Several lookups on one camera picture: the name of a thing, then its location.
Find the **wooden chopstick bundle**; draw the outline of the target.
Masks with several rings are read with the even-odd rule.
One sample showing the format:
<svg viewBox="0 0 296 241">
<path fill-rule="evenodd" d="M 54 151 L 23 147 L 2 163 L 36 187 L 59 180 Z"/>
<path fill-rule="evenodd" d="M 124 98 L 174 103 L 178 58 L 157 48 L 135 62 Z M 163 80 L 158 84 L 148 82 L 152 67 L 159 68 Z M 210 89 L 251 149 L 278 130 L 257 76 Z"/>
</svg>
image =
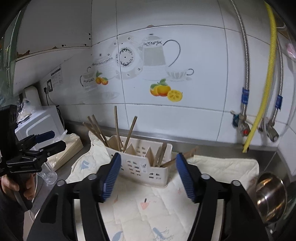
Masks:
<svg viewBox="0 0 296 241">
<path fill-rule="evenodd" d="M 90 124 L 91 124 L 91 126 L 92 126 L 92 128 L 93 128 L 93 130 L 94 130 L 94 132 L 95 132 L 96 137 L 98 137 L 98 138 L 103 142 L 103 144 L 104 144 L 105 146 L 107 146 L 107 143 L 105 142 L 105 140 L 103 139 L 103 137 L 100 135 L 100 133 L 99 133 L 99 131 L 97 130 L 95 124 L 93 123 L 91 117 L 88 116 L 87 119 L 88 119 L 88 121 L 90 122 Z"/>
<path fill-rule="evenodd" d="M 152 165 L 153 167 L 157 167 L 157 162 L 158 162 L 158 159 L 159 159 L 160 152 L 161 152 L 161 146 L 158 148 L 157 153 L 155 155 L 154 162 L 153 162 L 153 165 Z"/>
</svg>

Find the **wooden chopstick vertical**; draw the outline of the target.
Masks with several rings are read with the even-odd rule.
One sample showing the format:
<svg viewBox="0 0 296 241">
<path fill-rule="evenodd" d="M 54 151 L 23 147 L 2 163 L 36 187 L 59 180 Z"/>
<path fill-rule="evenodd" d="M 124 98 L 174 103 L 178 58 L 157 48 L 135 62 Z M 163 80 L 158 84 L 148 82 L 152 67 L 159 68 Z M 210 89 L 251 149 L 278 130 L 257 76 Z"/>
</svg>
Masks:
<svg viewBox="0 0 296 241">
<path fill-rule="evenodd" d="M 123 148 L 123 152 L 125 152 L 126 149 L 127 149 L 127 146 L 128 146 L 129 141 L 130 141 L 130 137 L 132 135 L 132 132 L 133 132 L 133 129 L 135 127 L 135 123 L 136 122 L 137 122 L 137 116 L 134 116 L 133 121 L 132 121 L 132 125 L 130 126 L 130 129 L 129 129 L 129 132 L 128 132 L 128 136 L 126 137 L 126 141 L 125 141 L 125 145 L 124 145 L 124 148 Z"/>
</svg>

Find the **wooden chopstick long diagonal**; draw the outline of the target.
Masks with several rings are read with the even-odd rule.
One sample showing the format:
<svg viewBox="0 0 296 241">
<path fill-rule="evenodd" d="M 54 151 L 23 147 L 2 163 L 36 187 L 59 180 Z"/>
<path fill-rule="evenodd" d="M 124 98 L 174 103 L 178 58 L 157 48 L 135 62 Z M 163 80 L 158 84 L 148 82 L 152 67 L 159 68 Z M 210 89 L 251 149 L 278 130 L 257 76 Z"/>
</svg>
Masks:
<svg viewBox="0 0 296 241">
<path fill-rule="evenodd" d="M 163 161 L 166 148 L 167 148 L 167 143 L 163 143 L 163 145 L 161 147 L 161 152 L 160 152 L 160 155 L 159 155 L 159 159 L 158 159 L 158 162 L 157 162 L 157 167 L 161 166 L 161 163 Z"/>
</svg>

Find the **white plastic storage box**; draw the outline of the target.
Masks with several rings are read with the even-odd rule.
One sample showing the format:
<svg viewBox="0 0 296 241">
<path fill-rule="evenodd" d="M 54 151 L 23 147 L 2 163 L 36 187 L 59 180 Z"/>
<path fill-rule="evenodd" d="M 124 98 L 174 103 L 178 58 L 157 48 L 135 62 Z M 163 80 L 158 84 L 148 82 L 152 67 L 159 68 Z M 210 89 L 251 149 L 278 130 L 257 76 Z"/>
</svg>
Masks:
<svg viewBox="0 0 296 241">
<path fill-rule="evenodd" d="M 38 135 L 48 131 L 53 131 L 55 138 L 60 137 L 65 131 L 57 108 L 53 105 L 43 106 L 43 109 L 35 111 L 28 120 L 19 123 L 15 134 L 20 141 L 30 135 Z"/>
</svg>

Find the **clear glass cup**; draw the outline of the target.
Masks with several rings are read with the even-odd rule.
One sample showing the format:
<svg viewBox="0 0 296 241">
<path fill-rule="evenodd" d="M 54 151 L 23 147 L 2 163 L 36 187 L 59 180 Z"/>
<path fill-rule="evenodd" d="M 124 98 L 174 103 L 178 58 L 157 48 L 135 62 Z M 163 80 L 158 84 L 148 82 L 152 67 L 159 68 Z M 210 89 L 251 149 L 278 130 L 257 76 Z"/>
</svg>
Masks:
<svg viewBox="0 0 296 241">
<path fill-rule="evenodd" d="M 53 185 L 56 183 L 58 175 L 50 165 L 50 163 L 45 162 L 41 166 L 41 172 L 38 172 L 37 175 L 40 176 L 48 185 Z"/>
</svg>

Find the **stainless steel pot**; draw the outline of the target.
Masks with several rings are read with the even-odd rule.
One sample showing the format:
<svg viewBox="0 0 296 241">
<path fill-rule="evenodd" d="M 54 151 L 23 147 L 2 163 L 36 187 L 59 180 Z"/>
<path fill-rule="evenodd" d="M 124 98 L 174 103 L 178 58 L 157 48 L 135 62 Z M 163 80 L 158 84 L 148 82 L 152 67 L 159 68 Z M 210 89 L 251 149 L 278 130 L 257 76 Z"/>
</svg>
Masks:
<svg viewBox="0 0 296 241">
<path fill-rule="evenodd" d="M 271 172 L 261 173 L 254 186 L 255 206 L 264 224 L 279 221 L 287 207 L 283 180 Z"/>
</svg>

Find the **white appliance behind box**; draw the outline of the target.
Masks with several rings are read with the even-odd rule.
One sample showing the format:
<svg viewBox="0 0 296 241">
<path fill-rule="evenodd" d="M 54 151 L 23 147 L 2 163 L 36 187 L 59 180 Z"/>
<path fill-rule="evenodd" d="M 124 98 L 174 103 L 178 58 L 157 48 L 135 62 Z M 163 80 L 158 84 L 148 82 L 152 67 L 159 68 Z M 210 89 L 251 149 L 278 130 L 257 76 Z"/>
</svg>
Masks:
<svg viewBox="0 0 296 241">
<path fill-rule="evenodd" d="M 25 94 L 25 99 L 27 99 L 31 105 L 36 110 L 41 110 L 42 105 L 40 101 L 40 97 L 38 94 L 38 90 L 34 86 L 29 86 L 24 89 L 23 93 Z"/>
</svg>

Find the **white quilted patterned mat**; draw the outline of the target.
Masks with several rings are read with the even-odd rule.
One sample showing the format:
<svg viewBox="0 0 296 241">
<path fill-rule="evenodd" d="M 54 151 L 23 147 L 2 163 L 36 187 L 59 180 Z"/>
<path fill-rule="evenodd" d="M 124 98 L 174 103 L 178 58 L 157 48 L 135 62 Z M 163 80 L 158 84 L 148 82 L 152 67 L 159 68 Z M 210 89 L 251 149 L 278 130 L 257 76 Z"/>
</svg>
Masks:
<svg viewBox="0 0 296 241">
<path fill-rule="evenodd" d="M 117 150 L 116 136 L 107 137 L 114 147 L 104 147 L 88 132 L 91 147 L 73 165 L 67 183 L 81 181 L 109 163 Z M 214 158 L 194 155 L 187 159 L 202 173 L 230 183 L 238 180 L 245 190 L 254 186 L 259 175 L 255 159 Z M 198 210 L 185 192 L 181 178 L 171 165 L 166 187 L 143 185 L 119 174 L 111 197 L 99 204 L 110 240 L 186 240 Z"/>
</svg>

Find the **steel angle valve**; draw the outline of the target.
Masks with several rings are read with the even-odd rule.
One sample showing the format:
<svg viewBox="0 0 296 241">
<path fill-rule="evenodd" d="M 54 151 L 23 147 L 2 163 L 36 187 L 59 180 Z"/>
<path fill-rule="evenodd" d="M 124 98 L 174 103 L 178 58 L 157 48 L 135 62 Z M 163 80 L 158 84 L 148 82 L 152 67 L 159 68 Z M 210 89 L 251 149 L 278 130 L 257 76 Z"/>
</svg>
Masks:
<svg viewBox="0 0 296 241">
<path fill-rule="evenodd" d="M 266 133 L 267 137 L 272 141 L 276 142 L 279 138 L 278 132 L 274 128 L 274 121 L 268 120 L 267 118 L 262 119 L 258 130 Z"/>
</svg>

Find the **beige plastic utensil holder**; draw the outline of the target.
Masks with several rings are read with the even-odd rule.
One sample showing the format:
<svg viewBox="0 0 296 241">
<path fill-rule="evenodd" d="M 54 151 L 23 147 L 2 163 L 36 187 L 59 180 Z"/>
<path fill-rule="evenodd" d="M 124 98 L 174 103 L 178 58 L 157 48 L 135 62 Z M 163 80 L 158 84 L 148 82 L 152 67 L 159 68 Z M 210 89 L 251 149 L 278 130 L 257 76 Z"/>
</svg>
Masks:
<svg viewBox="0 0 296 241">
<path fill-rule="evenodd" d="M 154 187 L 166 187 L 169 181 L 169 167 L 161 167 L 171 160 L 172 144 L 167 144 L 164 156 L 155 162 L 161 142 L 130 138 L 127 148 L 121 155 L 119 174 L 137 183 Z"/>
</svg>

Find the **green cabinet door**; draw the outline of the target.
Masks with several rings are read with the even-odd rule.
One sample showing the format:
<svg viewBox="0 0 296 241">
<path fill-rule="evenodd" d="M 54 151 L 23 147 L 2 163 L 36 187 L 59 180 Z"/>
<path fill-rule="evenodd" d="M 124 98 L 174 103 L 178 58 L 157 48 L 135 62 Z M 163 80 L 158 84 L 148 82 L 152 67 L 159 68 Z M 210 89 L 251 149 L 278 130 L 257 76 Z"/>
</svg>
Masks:
<svg viewBox="0 0 296 241">
<path fill-rule="evenodd" d="M 16 51 L 24 10 L 21 10 L 1 38 L 1 101 L 13 95 Z"/>
</svg>

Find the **wall power socket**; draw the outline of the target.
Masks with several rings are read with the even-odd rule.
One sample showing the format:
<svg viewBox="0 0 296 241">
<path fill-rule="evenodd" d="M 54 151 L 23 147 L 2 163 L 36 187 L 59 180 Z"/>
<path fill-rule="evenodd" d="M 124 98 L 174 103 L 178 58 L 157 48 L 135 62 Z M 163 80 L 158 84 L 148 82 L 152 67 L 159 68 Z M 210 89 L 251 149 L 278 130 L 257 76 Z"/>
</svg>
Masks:
<svg viewBox="0 0 296 241">
<path fill-rule="evenodd" d="M 49 79 L 47 81 L 47 92 L 52 92 L 53 91 L 53 85 L 52 85 L 52 81 Z"/>
</svg>

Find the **white wall label sticker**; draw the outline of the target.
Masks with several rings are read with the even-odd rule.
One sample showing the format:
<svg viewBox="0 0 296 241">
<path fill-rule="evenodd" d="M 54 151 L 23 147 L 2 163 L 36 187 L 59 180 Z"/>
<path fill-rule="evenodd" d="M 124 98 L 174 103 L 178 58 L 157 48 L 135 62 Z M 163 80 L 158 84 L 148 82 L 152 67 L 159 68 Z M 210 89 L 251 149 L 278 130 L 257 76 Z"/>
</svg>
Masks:
<svg viewBox="0 0 296 241">
<path fill-rule="evenodd" d="M 57 67 L 51 73 L 51 82 L 52 82 L 53 88 L 63 84 L 63 74 L 62 74 L 61 66 Z"/>
</svg>

